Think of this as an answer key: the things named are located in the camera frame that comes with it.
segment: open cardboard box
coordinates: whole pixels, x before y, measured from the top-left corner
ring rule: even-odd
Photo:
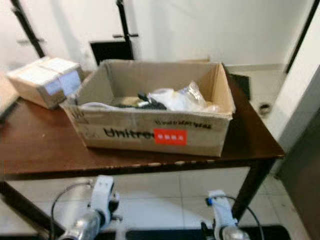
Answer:
[[[219,113],[87,108],[195,81]],[[212,62],[106,60],[61,104],[87,147],[220,156],[235,111],[226,72]]]

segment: wooden table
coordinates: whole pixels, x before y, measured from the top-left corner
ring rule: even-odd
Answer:
[[[4,175],[44,179],[248,166],[237,199],[249,204],[284,152],[244,93],[232,80],[229,84],[236,113],[221,157],[86,148],[62,109],[47,110],[21,100],[0,129]],[[232,210],[239,219],[245,207],[236,202]]]

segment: black wire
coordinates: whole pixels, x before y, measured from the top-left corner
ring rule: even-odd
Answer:
[[[252,209],[245,203],[243,202],[240,202],[239,200],[237,200],[235,197],[233,196],[229,196],[229,195],[217,195],[217,196],[211,196],[210,199],[216,199],[216,198],[227,198],[227,199],[232,199],[234,200],[235,202],[237,202],[238,204],[241,204],[243,206],[245,206],[246,209],[248,209],[248,211],[251,213],[251,215],[253,216],[254,220],[256,221],[256,224],[258,225],[259,227],[259,230],[260,230],[260,234],[261,234],[261,240],[265,240],[265,235],[264,235],[264,231],[262,229],[262,226],[256,216],[256,214],[254,213],[254,211],[252,211]]]
[[[88,185],[91,188],[93,187],[93,185],[91,184],[90,181],[85,181],[85,182],[78,182],[75,184],[72,184],[68,187],[66,187],[62,192],[60,192],[54,199],[52,206],[51,206],[51,217],[50,217],[50,231],[49,231],[49,240],[54,240],[56,237],[56,233],[55,233],[55,216],[54,216],[54,209],[56,206],[57,201],[59,200],[59,198],[65,194],[66,192],[70,191],[71,189],[78,187],[78,186],[83,186],[83,185]]]

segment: cardboard box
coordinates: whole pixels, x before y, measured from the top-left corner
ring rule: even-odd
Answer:
[[[81,106],[137,96],[159,88],[179,90],[195,81],[220,113],[106,110]],[[222,64],[107,60],[61,104],[87,147],[220,156],[235,111]]]
[[[83,79],[80,64],[47,56],[6,76],[22,98],[47,109],[74,93]]]

